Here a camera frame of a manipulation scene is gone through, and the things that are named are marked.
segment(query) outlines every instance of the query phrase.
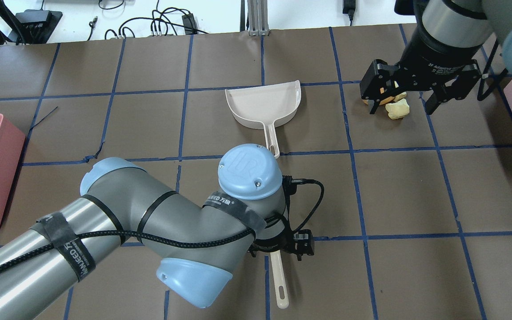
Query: white floor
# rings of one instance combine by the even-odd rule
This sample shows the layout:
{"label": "white floor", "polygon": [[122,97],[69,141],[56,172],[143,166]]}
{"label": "white floor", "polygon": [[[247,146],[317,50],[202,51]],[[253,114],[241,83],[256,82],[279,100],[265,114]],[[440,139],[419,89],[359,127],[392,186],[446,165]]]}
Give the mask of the white floor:
{"label": "white floor", "polygon": [[[116,6],[121,0],[104,0],[102,6]],[[126,4],[114,10],[98,8],[98,0],[45,0],[45,10],[63,12],[63,18],[49,42],[71,42],[86,40],[88,23],[98,17],[93,40],[104,39],[107,29],[118,30],[122,22],[136,16],[151,16],[156,0],[126,0]],[[7,0],[13,13],[26,9],[39,9],[41,0]],[[196,18],[197,27],[209,33],[237,32],[240,27],[239,0],[161,0],[160,10],[175,6],[189,9]],[[415,22],[413,16],[394,13],[394,0],[357,0],[357,11],[353,25],[406,24]],[[270,29],[317,28],[348,26],[349,18],[341,13],[343,0],[269,0],[268,24]],[[176,24],[182,24],[181,13],[170,14]],[[137,20],[126,24],[136,36],[149,36],[150,21]],[[10,28],[0,19],[0,28],[8,34]],[[183,34],[183,28],[177,28]]]}

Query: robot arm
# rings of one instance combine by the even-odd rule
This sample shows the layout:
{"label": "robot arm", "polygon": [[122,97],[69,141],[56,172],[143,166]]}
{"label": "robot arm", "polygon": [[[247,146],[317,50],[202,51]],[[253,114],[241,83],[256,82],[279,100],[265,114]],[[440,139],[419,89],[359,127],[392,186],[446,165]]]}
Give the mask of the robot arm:
{"label": "robot arm", "polygon": [[132,235],[164,258],[156,274],[165,285],[206,308],[249,248],[295,249],[289,226],[275,223],[287,217],[283,180],[266,148],[244,144],[223,156],[221,188],[199,208],[130,162],[102,160],[79,199],[0,249],[0,265],[42,252],[0,273],[0,320],[34,318]]}
{"label": "robot arm", "polygon": [[380,101],[404,91],[432,90],[428,115],[450,99],[465,99],[481,78],[472,57],[493,31],[512,72],[512,1],[397,0],[395,11],[414,14],[418,26],[398,63],[375,60],[366,71],[360,89],[371,114]]}

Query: blue joint cap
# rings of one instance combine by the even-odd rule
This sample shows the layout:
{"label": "blue joint cap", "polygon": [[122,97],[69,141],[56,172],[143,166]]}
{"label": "blue joint cap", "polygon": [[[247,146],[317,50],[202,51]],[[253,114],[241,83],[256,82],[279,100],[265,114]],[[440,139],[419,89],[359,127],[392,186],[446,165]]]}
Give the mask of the blue joint cap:
{"label": "blue joint cap", "polygon": [[80,195],[87,194],[92,184],[94,184],[94,182],[99,178],[102,178],[105,174],[122,168],[138,168],[143,170],[135,164],[132,164],[132,162],[126,161],[122,158],[112,157],[100,160],[96,162],[94,166],[92,166],[92,170],[82,178],[82,182],[80,182]]}
{"label": "blue joint cap", "polygon": [[234,198],[260,200],[282,186],[282,172],[268,149],[258,144],[241,144],[220,160],[219,184]]}
{"label": "blue joint cap", "polygon": [[183,299],[197,308],[211,306],[232,273],[197,261],[165,258],[156,272],[157,277]]}

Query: dustpan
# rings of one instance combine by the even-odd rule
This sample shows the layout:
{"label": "dustpan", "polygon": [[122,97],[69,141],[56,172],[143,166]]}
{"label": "dustpan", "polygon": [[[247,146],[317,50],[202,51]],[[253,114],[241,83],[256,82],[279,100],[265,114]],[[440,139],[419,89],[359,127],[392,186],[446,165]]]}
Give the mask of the dustpan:
{"label": "dustpan", "polygon": [[226,102],[236,121],[264,130],[266,148],[278,159],[276,127],[292,120],[301,101],[299,80],[262,87],[225,90]]}

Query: black rubber ring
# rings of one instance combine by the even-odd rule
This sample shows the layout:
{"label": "black rubber ring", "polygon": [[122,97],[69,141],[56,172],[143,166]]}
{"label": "black rubber ring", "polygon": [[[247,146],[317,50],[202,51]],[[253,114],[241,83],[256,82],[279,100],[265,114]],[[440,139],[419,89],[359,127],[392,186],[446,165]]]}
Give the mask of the black rubber ring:
{"label": "black rubber ring", "polygon": [[[81,196],[80,198],[87,199],[88,201],[94,203],[98,208],[100,208],[104,213],[106,213],[108,218],[110,218],[110,220],[114,224],[114,227],[116,227],[116,230],[118,230],[118,231],[124,230],[124,227],[122,227],[122,224],[120,223],[120,221],[118,220],[116,215],[114,215],[114,213],[110,210],[110,208],[108,208],[104,204],[104,202],[101,202],[98,198],[96,198],[95,196],[89,195],[89,194],[85,194],[85,195]],[[123,245],[127,239],[128,239],[128,237],[126,237],[124,235],[120,235],[120,245]]]}
{"label": "black rubber ring", "polygon": [[476,20],[487,20],[487,16],[483,12],[472,12],[469,9],[466,9],[459,4],[456,4],[452,0],[442,0],[443,3],[454,12],[461,14],[462,16],[467,16],[469,18],[473,18]]}
{"label": "black rubber ring", "polygon": [[[164,194],[162,194],[159,198],[157,198],[150,206],[149,208],[146,210],[146,213],[144,214],[144,216],[142,217],[142,219],[140,220],[140,224],[138,225],[138,232],[139,233],[143,233],[144,232],[144,227],[146,227],[146,223],[148,223],[148,219],[151,217],[151,213],[153,213],[155,211],[155,209],[157,209],[157,207],[159,207],[159,205],[165,201],[165,199],[171,197],[172,195],[174,194],[177,194],[176,191],[168,191],[168,192],[165,192]],[[142,238],[141,237],[137,237],[138,238],[138,241],[139,242],[142,242]]]}

